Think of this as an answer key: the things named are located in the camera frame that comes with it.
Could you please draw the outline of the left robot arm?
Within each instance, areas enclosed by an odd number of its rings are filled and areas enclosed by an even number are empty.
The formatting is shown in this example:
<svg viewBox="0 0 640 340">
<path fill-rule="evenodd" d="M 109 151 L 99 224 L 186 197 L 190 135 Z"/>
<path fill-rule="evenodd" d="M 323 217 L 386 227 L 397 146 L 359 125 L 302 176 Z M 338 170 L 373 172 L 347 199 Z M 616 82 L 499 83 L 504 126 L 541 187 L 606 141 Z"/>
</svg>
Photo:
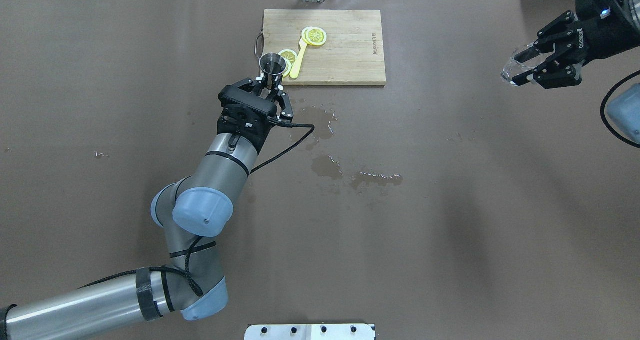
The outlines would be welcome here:
<svg viewBox="0 0 640 340">
<path fill-rule="evenodd" d="M 228 303 L 217 236 L 291 102 L 263 76 L 226 85 L 196 150 L 140 134 L 93 145 L 1 114 L 1 337 L 87 339 Z"/>
</svg>

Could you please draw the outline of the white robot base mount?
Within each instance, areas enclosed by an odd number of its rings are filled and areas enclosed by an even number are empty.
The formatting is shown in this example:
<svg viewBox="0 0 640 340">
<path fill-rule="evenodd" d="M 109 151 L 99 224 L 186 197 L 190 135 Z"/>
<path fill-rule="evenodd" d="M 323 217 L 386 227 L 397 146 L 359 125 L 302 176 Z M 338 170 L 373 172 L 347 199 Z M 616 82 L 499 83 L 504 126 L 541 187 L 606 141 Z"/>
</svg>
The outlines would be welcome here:
<svg viewBox="0 0 640 340">
<path fill-rule="evenodd" d="M 366 323 L 254 324 L 244 339 L 377 339 L 376 332 Z"/>
</svg>

